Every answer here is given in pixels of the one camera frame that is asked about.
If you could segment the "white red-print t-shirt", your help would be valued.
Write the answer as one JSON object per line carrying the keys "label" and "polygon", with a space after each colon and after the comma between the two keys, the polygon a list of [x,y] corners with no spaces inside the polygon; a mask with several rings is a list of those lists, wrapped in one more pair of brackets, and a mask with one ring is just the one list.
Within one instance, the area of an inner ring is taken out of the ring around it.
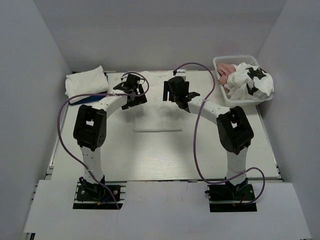
{"label": "white red-print t-shirt", "polygon": [[181,132],[182,110],[176,103],[163,100],[164,83],[173,78],[172,71],[139,72],[147,82],[142,83],[147,102],[133,108],[136,133]]}

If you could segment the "pink t-shirt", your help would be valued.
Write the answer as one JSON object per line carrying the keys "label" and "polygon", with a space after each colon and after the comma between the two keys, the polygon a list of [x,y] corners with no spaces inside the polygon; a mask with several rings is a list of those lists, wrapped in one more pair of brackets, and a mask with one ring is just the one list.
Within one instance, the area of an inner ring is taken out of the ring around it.
{"label": "pink t-shirt", "polygon": [[236,71],[235,66],[225,63],[218,63],[216,66],[217,73],[220,76],[218,82],[220,85],[224,86],[228,81],[229,75]]}

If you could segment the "white black-print t-shirt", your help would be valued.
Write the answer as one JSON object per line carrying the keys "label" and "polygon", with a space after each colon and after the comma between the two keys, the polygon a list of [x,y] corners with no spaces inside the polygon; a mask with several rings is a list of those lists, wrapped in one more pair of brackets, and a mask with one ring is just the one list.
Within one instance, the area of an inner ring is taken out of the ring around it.
{"label": "white black-print t-shirt", "polygon": [[223,85],[231,101],[264,100],[274,93],[273,78],[264,69],[245,62],[232,65],[235,72]]}

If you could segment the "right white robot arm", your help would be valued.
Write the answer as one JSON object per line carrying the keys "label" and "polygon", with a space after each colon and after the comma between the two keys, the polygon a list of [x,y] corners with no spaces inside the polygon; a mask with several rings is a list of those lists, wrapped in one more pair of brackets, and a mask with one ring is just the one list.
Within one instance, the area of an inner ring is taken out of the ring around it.
{"label": "right white robot arm", "polygon": [[226,195],[236,200],[248,184],[246,160],[248,148],[254,137],[245,111],[236,106],[224,107],[207,101],[197,92],[189,91],[189,82],[175,76],[164,82],[163,100],[171,101],[197,118],[204,118],[217,126],[218,137],[227,153],[227,172],[224,183]]}

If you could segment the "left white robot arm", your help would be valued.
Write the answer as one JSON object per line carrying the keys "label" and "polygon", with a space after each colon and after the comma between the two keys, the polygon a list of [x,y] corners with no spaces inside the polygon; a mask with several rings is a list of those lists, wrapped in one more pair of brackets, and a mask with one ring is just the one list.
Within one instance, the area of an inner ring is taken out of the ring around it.
{"label": "left white robot arm", "polygon": [[107,139],[107,120],[117,110],[128,110],[147,102],[141,80],[147,81],[140,73],[125,73],[110,94],[93,105],[82,104],[78,109],[73,138],[81,150],[85,165],[82,182],[91,184],[88,193],[96,200],[106,193],[101,147]]}

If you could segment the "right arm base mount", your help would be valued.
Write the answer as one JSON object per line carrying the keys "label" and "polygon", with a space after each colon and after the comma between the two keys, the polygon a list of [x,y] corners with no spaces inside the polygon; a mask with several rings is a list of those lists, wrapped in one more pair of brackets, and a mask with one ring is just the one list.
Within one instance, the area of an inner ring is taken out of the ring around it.
{"label": "right arm base mount", "polygon": [[209,199],[211,213],[249,213],[256,212],[255,193],[253,186],[248,183],[248,178],[240,184],[232,185],[231,182],[224,184],[208,185],[204,192]]}

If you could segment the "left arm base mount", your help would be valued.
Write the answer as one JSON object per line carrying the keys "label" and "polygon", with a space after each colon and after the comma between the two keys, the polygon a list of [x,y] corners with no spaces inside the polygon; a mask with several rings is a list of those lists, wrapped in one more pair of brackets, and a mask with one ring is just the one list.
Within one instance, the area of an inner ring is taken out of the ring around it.
{"label": "left arm base mount", "polygon": [[108,182],[110,192],[97,183],[90,183],[80,177],[75,190],[73,206],[74,210],[119,210],[122,208],[125,194],[126,182]]}

